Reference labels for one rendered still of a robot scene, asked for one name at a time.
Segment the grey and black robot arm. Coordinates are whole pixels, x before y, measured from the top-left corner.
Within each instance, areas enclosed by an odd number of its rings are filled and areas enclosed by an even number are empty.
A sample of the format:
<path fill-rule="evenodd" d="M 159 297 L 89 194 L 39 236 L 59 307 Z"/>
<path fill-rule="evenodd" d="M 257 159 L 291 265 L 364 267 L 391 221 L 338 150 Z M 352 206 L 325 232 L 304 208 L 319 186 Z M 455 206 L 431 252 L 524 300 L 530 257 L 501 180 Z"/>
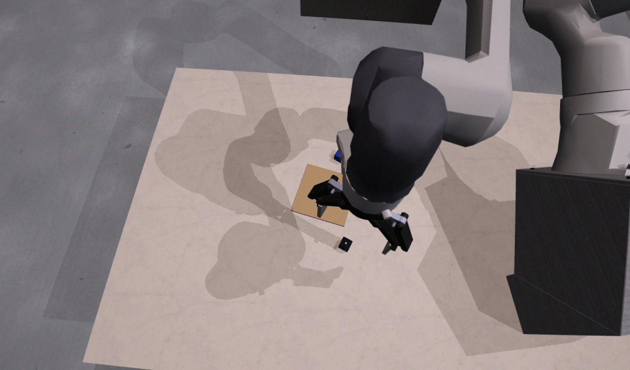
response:
<path fill-rule="evenodd" d="M 336 143 L 343 193 L 361 212 L 390 219 L 442 140 L 472 146 L 509 119 L 510 0 L 465 1 L 465 60 L 382 46 L 359 62 Z M 523 0 L 560 56 L 552 171 L 630 175 L 630 39 L 600 27 L 627 10 L 630 0 Z"/>

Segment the tan square mat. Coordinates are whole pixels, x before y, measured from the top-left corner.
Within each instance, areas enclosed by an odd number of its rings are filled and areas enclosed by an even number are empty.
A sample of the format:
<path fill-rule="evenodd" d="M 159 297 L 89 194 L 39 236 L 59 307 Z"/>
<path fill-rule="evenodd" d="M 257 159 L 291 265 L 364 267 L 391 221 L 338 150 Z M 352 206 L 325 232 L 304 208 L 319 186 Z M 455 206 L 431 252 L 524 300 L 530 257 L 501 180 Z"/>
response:
<path fill-rule="evenodd" d="M 329 180 L 333 175 L 337 176 L 338 182 L 343 185 L 343 175 L 341 173 L 308 164 L 291 211 L 344 227 L 349 210 L 327 206 L 325 212 L 319 218 L 317 216 L 316 199 L 308 198 L 308 194 L 312 191 L 314 185 Z"/>

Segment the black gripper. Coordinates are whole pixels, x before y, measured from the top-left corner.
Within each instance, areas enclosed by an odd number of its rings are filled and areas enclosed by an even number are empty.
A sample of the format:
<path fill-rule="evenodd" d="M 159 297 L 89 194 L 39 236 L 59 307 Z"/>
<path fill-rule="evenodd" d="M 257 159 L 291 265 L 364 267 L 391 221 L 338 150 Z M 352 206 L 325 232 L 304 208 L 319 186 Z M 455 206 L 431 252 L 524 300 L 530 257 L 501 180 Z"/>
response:
<path fill-rule="evenodd" d="M 382 251 L 383 255 L 386 255 L 390 250 L 395 251 L 397 246 L 400 246 L 403 251 L 409 250 L 413 241 L 409 225 L 407 224 L 409 215 L 406 212 L 395 214 L 390 211 L 392 218 L 384 220 L 382 214 L 376 215 L 361 212 L 350 204 L 345 193 L 343 193 L 343 185 L 338 182 L 337 176 L 333 175 L 329 180 L 314 185 L 312 191 L 308 194 L 308 198 L 316 199 L 318 207 L 317 216 L 319 218 L 321 218 L 327 206 L 334 206 L 349 210 L 358 218 L 369 220 L 373 227 L 378 228 L 388 240 L 387 245 Z"/>

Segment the black die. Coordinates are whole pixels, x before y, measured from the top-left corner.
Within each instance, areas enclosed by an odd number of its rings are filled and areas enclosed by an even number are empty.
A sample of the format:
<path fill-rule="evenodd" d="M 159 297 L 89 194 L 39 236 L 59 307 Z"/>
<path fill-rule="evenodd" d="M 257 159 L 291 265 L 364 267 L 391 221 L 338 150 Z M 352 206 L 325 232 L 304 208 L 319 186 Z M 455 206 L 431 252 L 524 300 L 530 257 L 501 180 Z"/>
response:
<path fill-rule="evenodd" d="M 353 241 L 348 239 L 347 237 L 343 237 L 341 239 L 340 245 L 338 246 L 341 250 L 348 251 Z"/>

